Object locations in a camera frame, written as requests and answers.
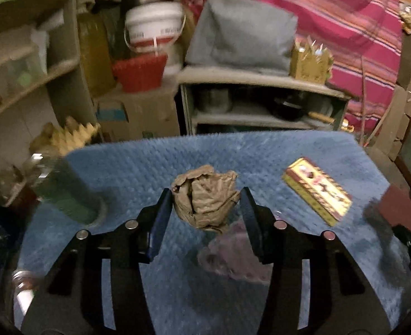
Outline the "clear spice jar lying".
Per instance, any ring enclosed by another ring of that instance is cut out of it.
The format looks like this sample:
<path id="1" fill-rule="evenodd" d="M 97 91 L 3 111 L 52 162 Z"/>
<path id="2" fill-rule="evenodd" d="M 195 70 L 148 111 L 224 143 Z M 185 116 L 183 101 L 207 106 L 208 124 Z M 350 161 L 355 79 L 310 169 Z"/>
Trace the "clear spice jar lying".
<path id="1" fill-rule="evenodd" d="M 29 270 L 17 269 L 12 274 L 12 285 L 14 287 L 13 316 L 15 326 L 18 329 L 20 329 L 41 283 L 42 277 Z"/>

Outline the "dark red sponge pad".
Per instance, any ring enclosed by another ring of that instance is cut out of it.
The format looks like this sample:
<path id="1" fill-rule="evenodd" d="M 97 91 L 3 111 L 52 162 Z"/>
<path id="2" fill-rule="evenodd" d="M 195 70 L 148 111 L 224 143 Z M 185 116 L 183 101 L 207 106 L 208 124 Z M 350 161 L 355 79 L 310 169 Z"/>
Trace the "dark red sponge pad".
<path id="1" fill-rule="evenodd" d="M 411 231 L 411 199 L 399 187 L 388 187 L 380 199 L 378 210 L 392 227 L 401 225 Z"/>

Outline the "yellow red cardboard box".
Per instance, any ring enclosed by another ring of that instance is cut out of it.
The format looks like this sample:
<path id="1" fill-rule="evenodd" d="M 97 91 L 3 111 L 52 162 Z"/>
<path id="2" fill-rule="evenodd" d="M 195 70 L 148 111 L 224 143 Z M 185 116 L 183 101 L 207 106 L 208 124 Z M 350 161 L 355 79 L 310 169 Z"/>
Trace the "yellow red cardboard box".
<path id="1" fill-rule="evenodd" d="M 331 227 L 349 212 L 351 195 L 306 157 L 289 165 L 282 179 Z"/>

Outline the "brown paper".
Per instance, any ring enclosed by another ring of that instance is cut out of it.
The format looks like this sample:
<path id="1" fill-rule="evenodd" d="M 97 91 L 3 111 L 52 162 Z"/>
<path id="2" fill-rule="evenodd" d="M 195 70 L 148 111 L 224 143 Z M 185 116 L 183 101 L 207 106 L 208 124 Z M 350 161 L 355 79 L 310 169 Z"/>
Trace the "brown paper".
<path id="1" fill-rule="evenodd" d="M 217 173 L 211 165 L 178 175 L 171 184 L 178 217 L 196 229 L 224 233 L 240 198 L 237 177 L 233 170 Z"/>

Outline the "pink striped curtain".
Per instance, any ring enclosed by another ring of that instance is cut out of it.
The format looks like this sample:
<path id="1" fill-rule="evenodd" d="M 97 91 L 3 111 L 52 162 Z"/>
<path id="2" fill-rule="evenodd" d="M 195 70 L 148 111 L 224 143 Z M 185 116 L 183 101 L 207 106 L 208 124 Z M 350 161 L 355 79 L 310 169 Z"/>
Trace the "pink striped curtain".
<path id="1" fill-rule="evenodd" d="M 182 0 L 195 16 L 206 0 Z M 330 49 L 330 82 L 351 92 L 346 119 L 361 128 L 362 70 L 367 71 L 367 106 L 373 113 L 365 130 L 372 131 L 391 103 L 402 53 L 399 0 L 260 0 L 298 17 L 296 36 L 311 38 Z"/>

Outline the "egg carton tray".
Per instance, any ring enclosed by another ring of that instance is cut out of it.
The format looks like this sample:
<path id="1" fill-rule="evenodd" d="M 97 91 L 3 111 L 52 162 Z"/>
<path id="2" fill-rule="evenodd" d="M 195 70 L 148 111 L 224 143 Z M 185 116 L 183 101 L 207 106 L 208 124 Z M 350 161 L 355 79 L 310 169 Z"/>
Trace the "egg carton tray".
<path id="1" fill-rule="evenodd" d="M 68 116 L 64 127 L 57 127 L 53 123 L 46 123 L 42 131 L 29 146 L 30 154 L 48 153 L 66 156 L 74 150 L 92 144 L 100 133 L 99 123 L 83 125 Z"/>

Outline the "green glass jar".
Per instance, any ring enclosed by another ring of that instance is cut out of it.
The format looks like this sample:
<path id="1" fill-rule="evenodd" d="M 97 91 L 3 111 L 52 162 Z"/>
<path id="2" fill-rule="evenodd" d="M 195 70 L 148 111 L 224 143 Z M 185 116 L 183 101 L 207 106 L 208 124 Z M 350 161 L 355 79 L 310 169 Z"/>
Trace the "green glass jar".
<path id="1" fill-rule="evenodd" d="M 77 223 L 93 227 L 105 218 L 107 207 L 65 158 L 35 153 L 23 174 L 34 193 Z"/>

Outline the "wooden shelf unit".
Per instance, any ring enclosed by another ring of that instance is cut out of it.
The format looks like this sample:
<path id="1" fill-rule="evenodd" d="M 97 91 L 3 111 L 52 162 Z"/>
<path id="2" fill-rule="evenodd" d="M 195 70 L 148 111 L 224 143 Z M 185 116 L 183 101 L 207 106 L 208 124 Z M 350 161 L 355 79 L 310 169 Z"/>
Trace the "wooden shelf unit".
<path id="1" fill-rule="evenodd" d="M 19 167 L 47 123 L 95 123 L 76 0 L 0 4 L 0 171 Z"/>

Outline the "purple plastic wrapper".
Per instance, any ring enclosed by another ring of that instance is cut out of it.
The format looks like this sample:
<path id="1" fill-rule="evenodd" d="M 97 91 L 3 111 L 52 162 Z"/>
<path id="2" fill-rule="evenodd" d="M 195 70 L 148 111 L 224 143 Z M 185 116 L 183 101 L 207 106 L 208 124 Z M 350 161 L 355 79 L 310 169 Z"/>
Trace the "purple plastic wrapper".
<path id="1" fill-rule="evenodd" d="M 242 217 L 200 250 L 197 259 L 205 271 L 233 280 L 270 284 L 273 266 L 261 264 L 253 253 Z"/>

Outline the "low wooden side table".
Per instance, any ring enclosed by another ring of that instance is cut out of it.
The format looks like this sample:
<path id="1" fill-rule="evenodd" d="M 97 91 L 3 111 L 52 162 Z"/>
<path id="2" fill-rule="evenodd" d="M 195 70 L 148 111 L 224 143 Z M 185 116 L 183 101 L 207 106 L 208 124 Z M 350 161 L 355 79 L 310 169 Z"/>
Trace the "low wooden side table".
<path id="1" fill-rule="evenodd" d="M 186 131 L 320 130 L 343 127 L 350 94 L 330 85 L 222 67 L 178 75 Z"/>

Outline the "blue quilted table cloth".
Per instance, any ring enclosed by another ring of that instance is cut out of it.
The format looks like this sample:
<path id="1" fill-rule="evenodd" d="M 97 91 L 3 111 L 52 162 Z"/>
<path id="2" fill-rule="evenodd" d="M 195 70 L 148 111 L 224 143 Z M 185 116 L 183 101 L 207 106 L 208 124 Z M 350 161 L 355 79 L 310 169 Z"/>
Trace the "blue quilted table cloth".
<path id="1" fill-rule="evenodd" d="M 411 334 L 411 203 L 349 134 L 34 154 L 24 334 Z"/>

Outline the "red plastic basket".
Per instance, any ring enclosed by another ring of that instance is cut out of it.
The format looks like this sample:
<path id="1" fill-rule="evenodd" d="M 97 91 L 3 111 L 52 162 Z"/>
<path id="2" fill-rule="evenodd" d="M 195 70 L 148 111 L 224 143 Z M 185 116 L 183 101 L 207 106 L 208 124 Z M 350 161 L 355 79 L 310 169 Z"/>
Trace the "red plastic basket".
<path id="1" fill-rule="evenodd" d="M 117 61 L 112 72 L 125 93 L 147 92 L 162 83 L 167 54 L 151 53 Z"/>

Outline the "broom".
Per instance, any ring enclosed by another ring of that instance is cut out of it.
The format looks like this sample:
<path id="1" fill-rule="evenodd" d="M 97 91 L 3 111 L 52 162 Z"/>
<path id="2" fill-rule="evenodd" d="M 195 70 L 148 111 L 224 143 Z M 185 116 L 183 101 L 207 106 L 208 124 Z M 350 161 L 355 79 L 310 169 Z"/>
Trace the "broom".
<path id="1" fill-rule="evenodd" d="M 383 125 L 383 121 L 389 114 L 389 111 L 391 109 L 391 104 L 389 104 L 384 110 L 383 110 L 383 115 L 380 117 L 377 125 L 375 128 L 371 131 L 370 135 L 366 138 L 365 137 L 365 126 L 366 126 L 366 121 L 369 116 L 372 116 L 373 113 L 370 111 L 370 108 L 367 106 L 367 71 L 365 68 L 365 59 L 364 56 L 361 56 L 361 70 L 362 70 L 362 98 L 361 98 L 361 131 L 360 131 L 360 136 L 358 143 L 362 148 L 366 148 L 373 137 L 377 134 L 377 132 L 380 130 L 380 128 Z"/>

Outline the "white plastic bucket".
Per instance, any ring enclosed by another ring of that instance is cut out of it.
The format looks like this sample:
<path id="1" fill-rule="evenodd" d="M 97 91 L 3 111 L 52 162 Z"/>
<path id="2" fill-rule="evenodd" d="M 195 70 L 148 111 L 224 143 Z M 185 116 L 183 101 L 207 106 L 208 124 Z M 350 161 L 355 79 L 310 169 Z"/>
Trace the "white plastic bucket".
<path id="1" fill-rule="evenodd" d="M 134 52 L 161 51 L 183 32 L 186 15 L 180 2 L 153 2 L 128 10 L 123 39 Z"/>

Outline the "grey cushion bag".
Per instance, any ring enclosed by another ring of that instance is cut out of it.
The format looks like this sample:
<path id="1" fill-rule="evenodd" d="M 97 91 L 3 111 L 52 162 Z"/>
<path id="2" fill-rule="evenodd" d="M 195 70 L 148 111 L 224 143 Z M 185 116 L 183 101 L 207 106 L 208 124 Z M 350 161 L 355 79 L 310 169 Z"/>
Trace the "grey cushion bag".
<path id="1" fill-rule="evenodd" d="M 186 63 L 289 75 L 298 17 L 259 0 L 207 0 Z"/>

